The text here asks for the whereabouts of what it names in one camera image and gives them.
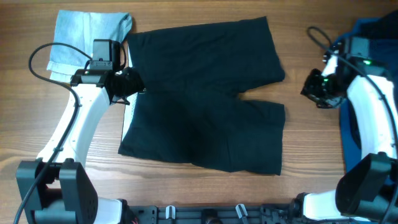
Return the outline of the black shorts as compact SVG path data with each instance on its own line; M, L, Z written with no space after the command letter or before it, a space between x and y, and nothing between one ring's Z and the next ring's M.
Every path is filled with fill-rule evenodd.
M127 42L144 91L121 155L280 175L284 105L239 98L285 78L265 17L129 34Z

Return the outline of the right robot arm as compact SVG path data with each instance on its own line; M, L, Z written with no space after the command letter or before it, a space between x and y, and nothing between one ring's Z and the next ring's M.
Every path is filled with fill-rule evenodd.
M308 194L303 215L318 223L369 220L397 223L397 110L386 66L371 58L371 41L349 37L324 54L323 71L314 69L301 94L318 108L349 101L354 110L361 160L335 190Z

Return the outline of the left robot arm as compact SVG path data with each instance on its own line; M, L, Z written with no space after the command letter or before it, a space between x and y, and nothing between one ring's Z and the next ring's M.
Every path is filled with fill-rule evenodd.
M46 146L33 161L21 161L16 180L22 202L14 223L138 223L123 199L98 196L86 171L88 150L96 127L114 104L144 89L139 74L126 66L122 43L95 39L93 54L69 83L32 74L67 89L69 102Z

